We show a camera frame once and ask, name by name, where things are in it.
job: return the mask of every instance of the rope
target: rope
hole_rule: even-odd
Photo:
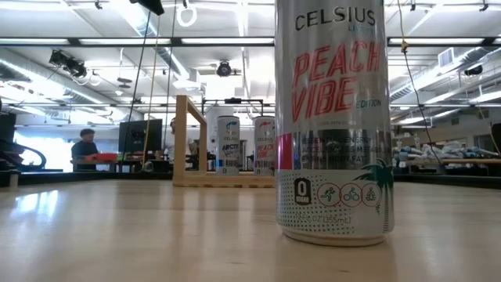
[[[148,121],[146,122],[146,137],[144,140],[144,150],[142,151],[142,167],[146,167],[146,147],[148,146],[148,138],[150,137],[150,118],[151,118],[151,102],[153,101],[153,86],[155,84],[155,71],[157,70],[157,53],[158,53],[158,37],[160,35],[160,19],[158,17],[157,40],[155,41],[155,59],[153,60],[153,76],[151,78],[150,104],[148,105]]]

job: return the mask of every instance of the security camera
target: security camera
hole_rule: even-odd
[[[221,61],[218,67],[217,74],[222,78],[232,75],[232,68],[229,66],[229,61]]]

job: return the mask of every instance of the wooden frame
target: wooden frame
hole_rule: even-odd
[[[199,171],[187,172],[186,168],[186,129],[188,114],[200,123]],[[253,173],[240,173],[239,176],[219,176],[207,172],[207,120],[187,96],[177,96],[175,107],[175,144],[173,185],[176,187],[236,187],[236,188],[274,188],[275,178],[254,176]]]

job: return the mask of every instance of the wooden table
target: wooden table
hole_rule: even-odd
[[[21,191],[0,193],[0,281],[499,281],[501,190],[395,183],[395,231],[367,248],[286,238],[274,189],[110,180]]]

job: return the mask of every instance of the energy drink can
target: energy drink can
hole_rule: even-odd
[[[220,116],[217,120],[216,174],[238,175],[240,159],[240,119]]]
[[[277,0],[277,222],[315,244],[393,230],[381,0]]]
[[[275,175],[275,117],[254,119],[254,174]]]

